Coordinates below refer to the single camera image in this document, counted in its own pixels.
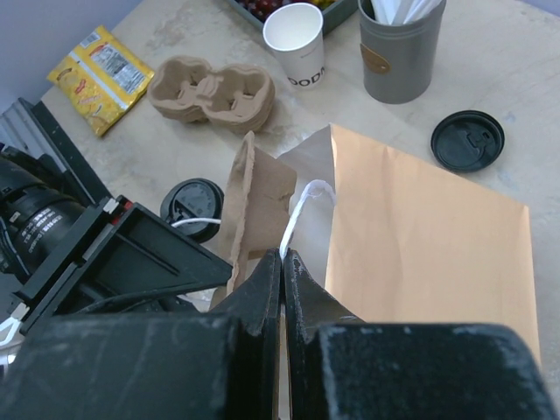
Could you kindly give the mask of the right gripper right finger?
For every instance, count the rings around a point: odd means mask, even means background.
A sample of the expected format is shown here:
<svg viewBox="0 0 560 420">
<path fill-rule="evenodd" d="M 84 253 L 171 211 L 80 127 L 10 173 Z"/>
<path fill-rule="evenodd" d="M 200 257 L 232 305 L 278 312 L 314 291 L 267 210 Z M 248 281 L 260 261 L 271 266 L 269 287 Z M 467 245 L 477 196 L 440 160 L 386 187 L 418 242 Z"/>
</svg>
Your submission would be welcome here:
<svg viewBox="0 0 560 420">
<path fill-rule="evenodd" d="M 295 419 L 555 419 L 523 340 L 496 324 L 368 323 L 283 261 Z"/>
</svg>

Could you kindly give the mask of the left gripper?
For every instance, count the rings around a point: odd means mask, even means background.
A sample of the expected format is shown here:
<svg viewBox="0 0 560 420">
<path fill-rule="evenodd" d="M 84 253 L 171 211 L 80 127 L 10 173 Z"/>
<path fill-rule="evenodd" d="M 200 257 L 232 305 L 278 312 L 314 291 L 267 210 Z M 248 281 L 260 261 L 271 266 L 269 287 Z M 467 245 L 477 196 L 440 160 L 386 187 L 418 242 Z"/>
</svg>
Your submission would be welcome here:
<svg viewBox="0 0 560 420">
<path fill-rule="evenodd" d="M 224 286 L 232 267 L 120 196 L 8 201 L 10 268 L 22 283 L 10 317 L 23 335 L 53 315 L 183 312 L 189 292 Z"/>
</svg>

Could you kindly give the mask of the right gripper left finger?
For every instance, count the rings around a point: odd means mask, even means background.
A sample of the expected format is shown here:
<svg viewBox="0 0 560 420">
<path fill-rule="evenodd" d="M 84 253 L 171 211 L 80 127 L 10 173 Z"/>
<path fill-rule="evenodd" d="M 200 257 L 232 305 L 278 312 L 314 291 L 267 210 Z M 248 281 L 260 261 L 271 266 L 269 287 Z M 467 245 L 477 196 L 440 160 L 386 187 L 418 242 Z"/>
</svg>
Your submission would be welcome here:
<svg viewBox="0 0 560 420">
<path fill-rule="evenodd" d="M 4 419 L 274 419 L 281 261 L 206 313 L 55 317 L 1 385 Z"/>
</svg>

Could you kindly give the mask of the brown paper bag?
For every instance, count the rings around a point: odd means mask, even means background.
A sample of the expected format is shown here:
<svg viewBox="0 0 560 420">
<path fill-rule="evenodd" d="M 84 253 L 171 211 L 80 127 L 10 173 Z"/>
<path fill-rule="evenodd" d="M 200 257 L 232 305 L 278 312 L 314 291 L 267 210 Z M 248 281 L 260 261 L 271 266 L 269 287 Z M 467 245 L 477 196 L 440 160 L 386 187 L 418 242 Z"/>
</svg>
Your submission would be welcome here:
<svg viewBox="0 0 560 420">
<path fill-rule="evenodd" d="M 277 160 L 297 173 L 291 245 L 348 310 L 504 325 L 539 354 L 525 205 L 334 124 Z"/>
</svg>

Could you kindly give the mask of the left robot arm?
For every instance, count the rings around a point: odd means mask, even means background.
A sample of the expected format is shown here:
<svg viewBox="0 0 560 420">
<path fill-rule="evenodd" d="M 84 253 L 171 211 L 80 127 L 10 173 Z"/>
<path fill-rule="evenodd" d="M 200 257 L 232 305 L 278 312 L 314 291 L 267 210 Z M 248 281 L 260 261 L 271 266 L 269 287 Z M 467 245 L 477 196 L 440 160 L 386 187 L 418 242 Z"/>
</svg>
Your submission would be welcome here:
<svg viewBox="0 0 560 420">
<path fill-rule="evenodd" d="M 83 206 L 36 159 L 1 156 L 1 270 L 20 287 L 6 325 L 53 316 L 184 311 L 182 296 L 227 283 L 217 255 L 123 196 Z"/>
</svg>

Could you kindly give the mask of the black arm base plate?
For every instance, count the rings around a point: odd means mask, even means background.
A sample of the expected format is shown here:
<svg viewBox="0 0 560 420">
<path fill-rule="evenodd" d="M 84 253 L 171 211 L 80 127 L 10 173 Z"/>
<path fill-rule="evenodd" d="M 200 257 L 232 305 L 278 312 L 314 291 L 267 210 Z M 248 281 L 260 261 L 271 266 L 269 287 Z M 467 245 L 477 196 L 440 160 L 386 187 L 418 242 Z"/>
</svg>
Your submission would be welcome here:
<svg viewBox="0 0 560 420">
<path fill-rule="evenodd" d="M 1 155 L 84 207 L 110 195 L 43 102 L 20 98 L 1 114 Z"/>
</svg>

